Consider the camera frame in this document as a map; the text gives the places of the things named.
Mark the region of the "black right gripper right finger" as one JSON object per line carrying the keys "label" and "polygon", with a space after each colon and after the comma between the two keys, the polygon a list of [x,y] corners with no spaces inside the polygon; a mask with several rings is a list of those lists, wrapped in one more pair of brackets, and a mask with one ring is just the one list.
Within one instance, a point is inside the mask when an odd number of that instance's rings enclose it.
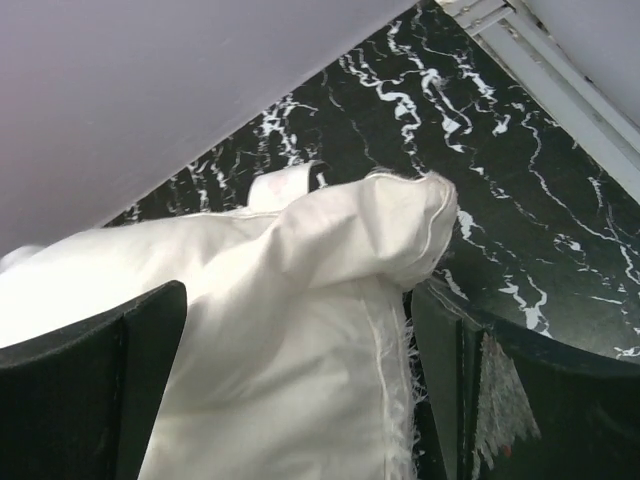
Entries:
{"label": "black right gripper right finger", "polygon": [[411,299],[429,410],[424,479],[635,479],[639,368],[467,306]]}

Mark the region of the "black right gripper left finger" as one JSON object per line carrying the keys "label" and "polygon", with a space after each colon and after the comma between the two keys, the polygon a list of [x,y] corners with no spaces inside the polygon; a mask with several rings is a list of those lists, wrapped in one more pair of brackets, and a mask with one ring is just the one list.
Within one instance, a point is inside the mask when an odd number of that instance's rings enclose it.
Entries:
{"label": "black right gripper left finger", "polygon": [[170,281],[3,347],[2,478],[137,478],[186,315]]}

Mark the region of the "white pillow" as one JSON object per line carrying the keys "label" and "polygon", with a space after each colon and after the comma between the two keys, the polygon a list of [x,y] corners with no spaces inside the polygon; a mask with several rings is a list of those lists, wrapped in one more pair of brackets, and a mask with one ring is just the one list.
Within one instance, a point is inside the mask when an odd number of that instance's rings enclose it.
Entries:
{"label": "white pillow", "polygon": [[411,479],[403,295],[445,253],[454,184],[373,173],[310,191],[299,165],[246,207],[88,230],[1,263],[1,342],[171,280],[187,318],[144,479]]}

